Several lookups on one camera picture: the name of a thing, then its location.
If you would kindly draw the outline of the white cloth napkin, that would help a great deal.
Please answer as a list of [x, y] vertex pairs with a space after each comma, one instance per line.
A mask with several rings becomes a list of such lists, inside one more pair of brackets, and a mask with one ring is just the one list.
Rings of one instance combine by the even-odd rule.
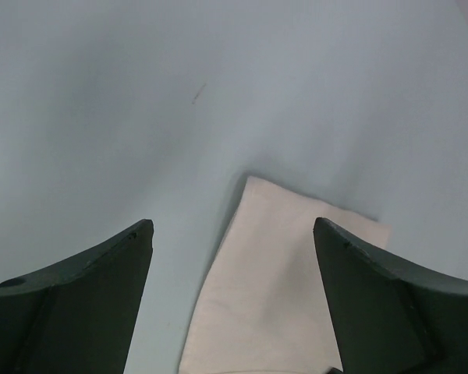
[[313, 228], [324, 217], [384, 248], [390, 229], [250, 176], [200, 290], [181, 373], [340, 368]]

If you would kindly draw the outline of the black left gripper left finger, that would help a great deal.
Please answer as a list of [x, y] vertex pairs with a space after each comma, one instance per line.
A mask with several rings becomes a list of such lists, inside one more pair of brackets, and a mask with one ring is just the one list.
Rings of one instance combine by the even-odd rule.
[[0, 283], [0, 373], [122, 373], [153, 253], [141, 220]]

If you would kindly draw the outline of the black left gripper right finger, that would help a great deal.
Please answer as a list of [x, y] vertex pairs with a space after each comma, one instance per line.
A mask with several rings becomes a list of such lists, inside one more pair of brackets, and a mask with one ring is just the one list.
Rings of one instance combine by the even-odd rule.
[[314, 224], [341, 368], [468, 373], [468, 280], [380, 249], [329, 219]]

